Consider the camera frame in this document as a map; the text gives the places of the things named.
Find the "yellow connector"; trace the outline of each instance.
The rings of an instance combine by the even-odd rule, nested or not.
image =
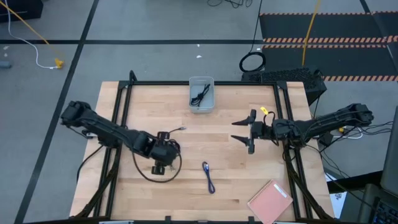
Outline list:
[[[55,64],[57,65],[57,69],[61,69],[63,67],[63,61],[59,60],[59,59],[55,59]]]
[[[268,111],[265,107],[261,107],[260,110],[262,110],[262,112],[264,112],[265,115],[268,115]]]

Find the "floor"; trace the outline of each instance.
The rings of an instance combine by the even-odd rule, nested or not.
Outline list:
[[[93,2],[43,0],[42,18],[28,22],[47,39],[80,40]],[[366,2],[371,11],[398,10],[395,0]],[[264,0],[261,12],[312,12],[315,3],[316,0]],[[86,39],[249,40],[258,6],[259,1],[253,1],[249,8],[233,9],[227,2],[210,7],[206,0],[99,0]],[[363,12],[363,8],[359,0],[324,0],[320,12]],[[25,39],[37,39],[21,22],[12,23],[12,32]],[[256,38],[261,39],[260,32]],[[1,39],[11,39],[6,24],[0,24]],[[28,45],[0,44],[0,60],[8,60],[13,65],[9,70],[0,70],[0,142],[4,152],[0,157],[2,223],[13,223],[16,218],[57,103],[62,106],[70,100],[81,100],[95,107],[101,82],[127,79],[130,70],[135,71],[139,80],[188,80],[204,75],[215,80],[240,80],[238,63],[251,46],[238,43],[90,44],[83,46],[76,67],[70,69],[79,49],[76,41],[54,45],[64,54],[62,70],[36,66],[34,50]],[[37,47],[39,62],[53,66],[53,52],[46,45]],[[249,61],[247,66],[254,67],[257,63]],[[65,80],[71,81],[66,99],[58,101]],[[328,91],[320,98],[317,108],[319,115],[360,102],[374,112],[374,123],[378,124],[392,120],[398,105],[398,98],[391,97],[398,95],[396,82],[327,82],[326,86]],[[69,215],[75,175],[86,143],[59,124],[54,128],[24,222],[63,219]],[[328,155],[348,175],[380,170],[388,137],[380,134],[344,140],[329,148]],[[342,216],[352,217],[352,211],[347,209],[343,209]]]

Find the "plastic bin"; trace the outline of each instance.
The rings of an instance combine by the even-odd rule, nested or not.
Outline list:
[[[191,105],[191,99],[203,92],[206,85],[210,84],[209,90],[200,102],[200,106]],[[189,107],[192,113],[210,113],[215,104],[214,79],[212,77],[191,77],[189,79]]]

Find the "white cable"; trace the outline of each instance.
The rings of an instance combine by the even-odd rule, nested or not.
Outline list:
[[[362,130],[361,130],[360,128],[357,128],[357,129],[358,129],[359,133],[361,133],[361,135],[358,136],[358,137],[346,137],[346,136],[341,137],[341,136],[334,136],[334,138],[360,139],[360,138],[363,137]]]
[[[14,35],[11,34],[11,13],[10,13],[10,10],[9,10],[9,9],[7,9],[7,12],[8,12],[8,33],[10,34],[10,36],[13,37],[13,38],[15,38],[15,39],[21,40],[21,41],[23,41],[23,42],[29,44],[30,46],[34,47],[34,49],[36,50],[36,65],[38,65],[38,66],[41,67],[41,68],[48,68],[48,69],[55,69],[55,68],[57,68],[56,66],[55,66],[55,67],[45,67],[45,66],[40,65],[39,62],[38,62],[38,59],[39,59],[39,51],[37,50],[37,47],[34,46],[33,44],[29,43],[28,41],[26,41],[26,40],[24,40],[24,39],[22,39],[22,38],[16,37],[16,36],[14,36]]]

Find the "yellow cable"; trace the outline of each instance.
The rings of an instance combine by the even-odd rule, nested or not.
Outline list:
[[[0,4],[2,6],[4,6],[6,9],[8,9],[11,13],[13,13],[20,21],[22,21],[33,33],[35,33],[38,37],[40,37],[48,46],[50,46],[50,48],[58,55],[60,56],[60,58],[63,57],[63,54],[60,53],[58,50],[56,50],[54,47],[52,47],[50,45],[50,43],[44,39],[44,37],[42,37],[38,32],[36,32],[36,30],[34,30],[27,22],[25,22],[25,20],[23,18],[21,18],[18,14],[16,14],[12,9],[10,9],[9,7],[7,7],[2,1],[0,1]],[[55,59],[55,63],[57,64],[58,67],[62,68],[63,65],[63,61],[59,60],[59,59]]]
[[[310,27],[308,28],[308,31],[307,31],[307,36],[305,37],[305,40],[304,40],[305,42],[304,42],[304,50],[303,50],[303,60],[302,60],[302,63],[301,63],[302,66],[304,66],[304,61],[305,61],[305,49],[307,48],[308,37],[310,36],[310,32],[311,32],[313,20],[315,19],[315,15],[316,15],[317,12],[318,12],[319,5],[320,5],[320,4],[321,4],[321,0],[318,0],[317,5],[315,6],[315,11],[313,12],[313,15],[312,15],[312,19],[311,19],[311,22],[310,22]]]

